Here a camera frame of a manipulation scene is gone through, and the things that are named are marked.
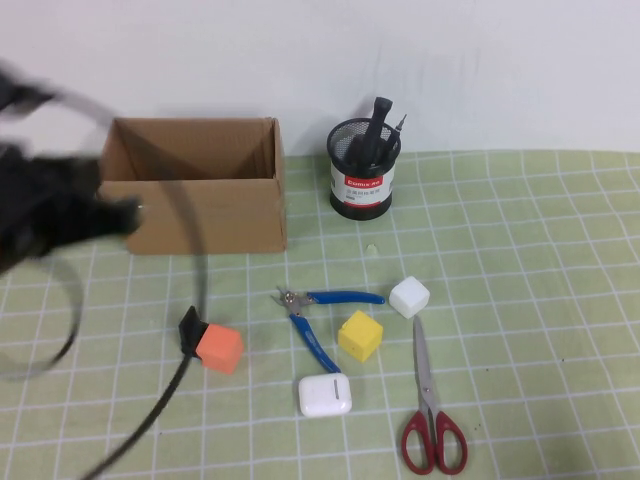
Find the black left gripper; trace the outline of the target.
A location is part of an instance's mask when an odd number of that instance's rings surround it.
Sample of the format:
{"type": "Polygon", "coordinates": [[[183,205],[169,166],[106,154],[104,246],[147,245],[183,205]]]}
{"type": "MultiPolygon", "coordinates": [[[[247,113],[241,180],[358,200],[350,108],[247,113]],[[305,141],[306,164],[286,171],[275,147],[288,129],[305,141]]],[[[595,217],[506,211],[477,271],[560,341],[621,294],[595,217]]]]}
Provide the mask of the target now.
{"type": "Polygon", "coordinates": [[[27,158],[1,150],[1,270],[28,258],[102,236],[129,236],[142,224],[137,197],[96,198],[98,160],[27,158]]]}

